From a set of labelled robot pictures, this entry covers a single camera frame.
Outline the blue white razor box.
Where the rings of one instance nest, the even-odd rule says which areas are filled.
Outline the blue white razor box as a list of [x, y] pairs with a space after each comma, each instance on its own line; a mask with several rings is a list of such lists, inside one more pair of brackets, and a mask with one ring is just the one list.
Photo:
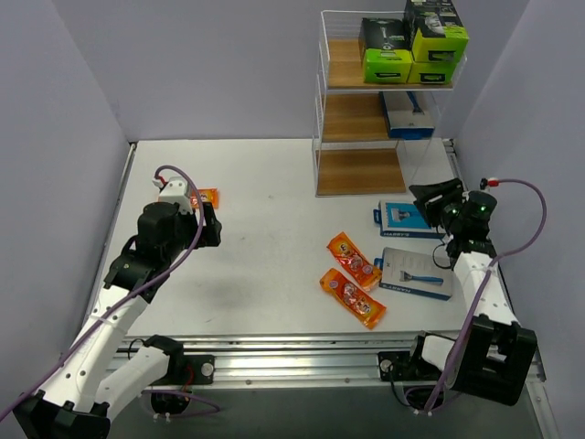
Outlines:
[[429, 226], [412, 203], [380, 200], [373, 209], [373, 220], [382, 237], [442, 239], [445, 236], [441, 227]]

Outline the grey box blue razor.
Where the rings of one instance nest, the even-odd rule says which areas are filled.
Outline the grey box blue razor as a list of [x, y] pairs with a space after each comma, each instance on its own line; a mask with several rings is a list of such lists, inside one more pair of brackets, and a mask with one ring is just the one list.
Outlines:
[[432, 137], [435, 122], [423, 94], [381, 91], [379, 98], [390, 139], [414, 141]]
[[453, 294], [453, 272], [438, 267], [431, 255], [386, 247], [374, 260], [381, 270], [379, 287], [448, 301]]

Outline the tall green black razor box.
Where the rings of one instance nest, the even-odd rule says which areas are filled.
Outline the tall green black razor box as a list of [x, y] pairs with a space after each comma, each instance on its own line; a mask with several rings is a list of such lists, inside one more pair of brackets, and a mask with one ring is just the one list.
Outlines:
[[418, 62], [413, 61], [407, 78], [408, 84], [439, 84], [452, 81], [458, 62]]

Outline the black green razor pack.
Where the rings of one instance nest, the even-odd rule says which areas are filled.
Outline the black green razor pack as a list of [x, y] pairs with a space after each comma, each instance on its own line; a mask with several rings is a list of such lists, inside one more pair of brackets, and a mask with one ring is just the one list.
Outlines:
[[400, 19], [364, 17], [358, 46], [364, 83], [407, 82], [413, 60]]

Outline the small black green razor box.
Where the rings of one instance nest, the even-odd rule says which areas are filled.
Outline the small black green razor box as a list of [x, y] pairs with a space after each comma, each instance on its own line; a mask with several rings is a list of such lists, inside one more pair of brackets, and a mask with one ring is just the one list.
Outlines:
[[469, 35], [453, 1], [407, 1], [403, 21], [415, 62], [461, 60]]

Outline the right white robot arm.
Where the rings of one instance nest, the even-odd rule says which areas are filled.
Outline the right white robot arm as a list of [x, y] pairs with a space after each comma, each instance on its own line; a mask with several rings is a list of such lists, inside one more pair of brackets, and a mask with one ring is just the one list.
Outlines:
[[436, 369], [441, 373], [422, 407], [425, 413], [442, 405], [446, 391], [515, 405], [536, 353], [536, 333], [519, 323], [499, 277], [500, 261], [531, 244], [497, 252], [490, 239], [497, 200], [489, 190], [502, 183], [485, 178], [479, 189], [467, 191], [454, 178], [409, 188], [427, 225], [447, 234], [446, 253], [467, 307], [456, 339], [425, 333], [405, 357], [407, 369], [416, 377], [427, 377]]

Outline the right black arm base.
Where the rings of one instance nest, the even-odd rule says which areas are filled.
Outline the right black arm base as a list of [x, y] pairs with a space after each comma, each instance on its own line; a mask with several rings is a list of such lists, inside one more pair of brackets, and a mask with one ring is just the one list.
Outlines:
[[423, 381], [418, 361], [406, 351], [380, 351], [377, 360], [381, 381]]

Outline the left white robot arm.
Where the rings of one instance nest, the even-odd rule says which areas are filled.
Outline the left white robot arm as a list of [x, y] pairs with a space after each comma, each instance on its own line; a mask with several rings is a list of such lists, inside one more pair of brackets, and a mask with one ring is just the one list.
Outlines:
[[195, 372], [182, 343], [147, 338], [112, 374], [106, 369], [135, 320], [149, 306], [172, 268], [200, 247], [220, 244], [221, 224], [204, 202], [156, 201], [146, 205], [137, 232], [107, 272], [93, 312], [58, 365], [22, 394], [12, 413], [28, 438], [104, 438], [113, 420], [147, 387], [161, 381], [193, 383]]

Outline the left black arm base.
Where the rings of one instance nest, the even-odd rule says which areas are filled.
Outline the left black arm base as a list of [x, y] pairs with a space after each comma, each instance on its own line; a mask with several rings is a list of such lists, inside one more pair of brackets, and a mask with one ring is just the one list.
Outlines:
[[185, 356], [185, 386], [212, 384], [216, 369], [215, 362], [216, 357], [213, 355], [202, 354]]

